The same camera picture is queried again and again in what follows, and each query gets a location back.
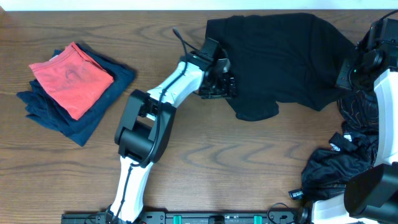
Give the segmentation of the black t-shirt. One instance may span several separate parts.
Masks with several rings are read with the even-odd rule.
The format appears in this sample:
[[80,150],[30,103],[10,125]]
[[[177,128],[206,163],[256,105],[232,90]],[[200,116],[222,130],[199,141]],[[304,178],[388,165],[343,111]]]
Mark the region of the black t-shirt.
[[228,103],[238,119],[271,118],[279,113],[279,103],[321,111],[348,95],[335,83],[355,46],[313,14],[213,19],[205,35],[228,54],[238,93]]

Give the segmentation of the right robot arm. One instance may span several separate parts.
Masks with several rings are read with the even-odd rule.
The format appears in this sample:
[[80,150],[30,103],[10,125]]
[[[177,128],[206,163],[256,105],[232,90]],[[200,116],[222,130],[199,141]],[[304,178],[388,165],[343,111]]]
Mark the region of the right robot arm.
[[378,41],[346,60],[337,86],[373,93],[379,112],[374,167],[354,176],[344,194],[314,202],[310,223],[397,223],[397,43]]

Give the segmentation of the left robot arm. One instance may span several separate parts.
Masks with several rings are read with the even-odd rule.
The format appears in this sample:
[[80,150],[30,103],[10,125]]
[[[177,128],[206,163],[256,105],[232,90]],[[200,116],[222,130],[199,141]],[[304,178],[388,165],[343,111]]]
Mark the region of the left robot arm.
[[134,90],[128,98],[114,137],[119,147],[121,173],[108,223],[134,223],[144,207],[144,192],[152,166],[167,148],[177,108],[193,92],[214,87],[217,81],[231,85],[225,56],[181,57],[177,68],[157,87]]

